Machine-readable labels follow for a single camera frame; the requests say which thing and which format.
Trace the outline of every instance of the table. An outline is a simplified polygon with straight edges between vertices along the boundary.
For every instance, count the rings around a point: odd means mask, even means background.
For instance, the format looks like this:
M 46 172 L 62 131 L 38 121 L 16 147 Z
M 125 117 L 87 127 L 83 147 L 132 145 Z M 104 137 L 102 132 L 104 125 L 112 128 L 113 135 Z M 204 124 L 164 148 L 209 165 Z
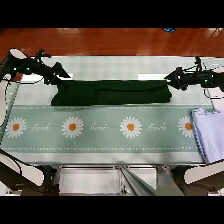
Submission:
M 169 74 L 176 67 L 189 68 L 194 64 L 193 57 L 159 57 L 159 56 L 63 56 L 43 60 L 53 66 L 60 62 L 63 68 L 72 75 L 73 80 L 138 80 L 139 74 Z M 169 87 L 173 97 L 166 106 L 186 105 L 189 107 L 208 106 L 212 103 L 207 99 L 199 86 L 189 86 L 182 92 Z M 20 85 L 15 97 L 14 106 L 50 106 L 51 99 L 57 93 L 56 86 L 47 86 L 43 82 L 35 85 Z M 10 152 L 17 158 L 32 163 L 60 164 L 183 164 L 203 163 L 196 152 L 166 153 L 34 153 Z

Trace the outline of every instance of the light blue cloth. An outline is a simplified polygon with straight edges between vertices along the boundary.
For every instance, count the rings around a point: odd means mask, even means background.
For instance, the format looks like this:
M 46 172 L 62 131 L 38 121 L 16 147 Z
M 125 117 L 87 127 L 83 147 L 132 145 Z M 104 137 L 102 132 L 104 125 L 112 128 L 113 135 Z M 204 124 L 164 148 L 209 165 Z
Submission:
M 192 111 L 197 144 L 206 163 L 224 159 L 224 111 Z

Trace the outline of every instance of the daisy flower center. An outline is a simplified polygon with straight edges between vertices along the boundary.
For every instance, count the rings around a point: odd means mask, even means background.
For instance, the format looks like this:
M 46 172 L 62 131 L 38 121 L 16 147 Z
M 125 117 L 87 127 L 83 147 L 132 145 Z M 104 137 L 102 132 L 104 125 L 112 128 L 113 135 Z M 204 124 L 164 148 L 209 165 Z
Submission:
M 190 124 L 190 123 L 186 123 L 186 124 L 185 124 L 185 128 L 186 128 L 188 131 L 192 130 L 192 124 Z
M 71 131 L 74 131 L 74 130 L 76 129 L 76 124 L 70 124 L 70 125 L 69 125 L 69 129 L 70 129 Z
M 128 130 L 133 131 L 135 129 L 135 126 L 133 124 L 128 124 Z
M 13 129 L 13 131 L 18 131 L 19 130 L 19 124 L 14 124 L 13 126 L 12 126 L 12 129 Z

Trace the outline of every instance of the reddish brown floor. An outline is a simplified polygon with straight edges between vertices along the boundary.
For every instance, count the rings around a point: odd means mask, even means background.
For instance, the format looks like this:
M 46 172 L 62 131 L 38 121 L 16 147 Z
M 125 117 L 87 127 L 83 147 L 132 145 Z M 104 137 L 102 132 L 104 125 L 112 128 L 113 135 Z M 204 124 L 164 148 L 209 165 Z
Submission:
M 34 55 L 175 55 L 224 57 L 224 29 L 177 28 L 6 28 L 0 58 L 10 47 Z

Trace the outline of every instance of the green towel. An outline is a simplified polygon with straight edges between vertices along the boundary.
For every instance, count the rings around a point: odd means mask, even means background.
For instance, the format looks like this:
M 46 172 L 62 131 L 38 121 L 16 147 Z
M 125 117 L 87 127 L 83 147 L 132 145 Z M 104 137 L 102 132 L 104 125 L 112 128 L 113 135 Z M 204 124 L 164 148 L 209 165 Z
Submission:
M 162 81 L 75 81 L 58 85 L 52 106 L 149 104 L 170 102 L 167 82 Z

